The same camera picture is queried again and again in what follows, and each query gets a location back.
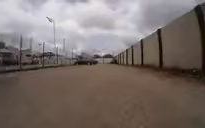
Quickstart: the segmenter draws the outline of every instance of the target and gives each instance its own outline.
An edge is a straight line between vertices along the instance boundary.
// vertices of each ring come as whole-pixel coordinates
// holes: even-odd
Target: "gray sky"
[[[119,52],[204,0],[0,0],[0,32],[76,51]]]

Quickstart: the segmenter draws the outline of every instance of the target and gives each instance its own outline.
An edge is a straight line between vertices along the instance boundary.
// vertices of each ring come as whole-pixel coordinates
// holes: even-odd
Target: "sandy ground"
[[[0,75],[0,128],[205,128],[205,85],[115,65]]]

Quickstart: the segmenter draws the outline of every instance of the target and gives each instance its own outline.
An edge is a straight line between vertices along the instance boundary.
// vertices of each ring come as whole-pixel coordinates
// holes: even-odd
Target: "car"
[[[98,61],[94,59],[80,59],[74,63],[74,65],[95,65],[95,64],[98,64]]]

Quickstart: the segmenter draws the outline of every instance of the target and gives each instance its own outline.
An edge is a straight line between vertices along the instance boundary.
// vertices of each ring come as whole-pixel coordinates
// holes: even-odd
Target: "cloud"
[[[118,52],[196,5],[194,0],[0,0],[0,33],[76,51]]]

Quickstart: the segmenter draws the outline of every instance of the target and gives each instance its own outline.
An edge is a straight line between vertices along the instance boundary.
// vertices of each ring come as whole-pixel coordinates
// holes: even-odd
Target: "street lamp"
[[[56,43],[55,43],[55,20],[53,20],[52,18],[46,17],[48,19],[49,22],[51,22],[53,24],[53,29],[54,29],[54,48],[55,48],[55,54],[57,52],[57,48],[56,48]]]
[[[55,21],[49,17],[46,17],[48,19],[49,22],[51,22],[53,24],[53,29],[54,29],[54,46],[56,47],[56,43],[55,43]]]

